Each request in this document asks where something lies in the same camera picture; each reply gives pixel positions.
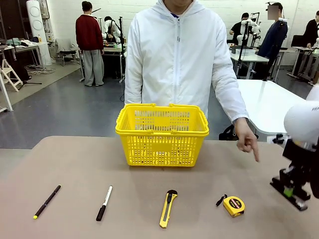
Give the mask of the person's left hand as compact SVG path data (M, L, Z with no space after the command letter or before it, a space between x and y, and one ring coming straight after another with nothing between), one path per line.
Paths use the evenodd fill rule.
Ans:
M246 118L238 118L234 123L234 127L238 136L238 149L247 153L253 152L255 161L259 162L257 138L248 126Z

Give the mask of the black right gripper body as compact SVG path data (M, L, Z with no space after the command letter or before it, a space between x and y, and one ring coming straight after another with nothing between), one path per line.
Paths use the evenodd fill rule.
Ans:
M306 183L311 186L314 197L319 197L319 148L303 148L288 139L283 157L290 160L288 168L282 172L283 182L292 188L302 188Z

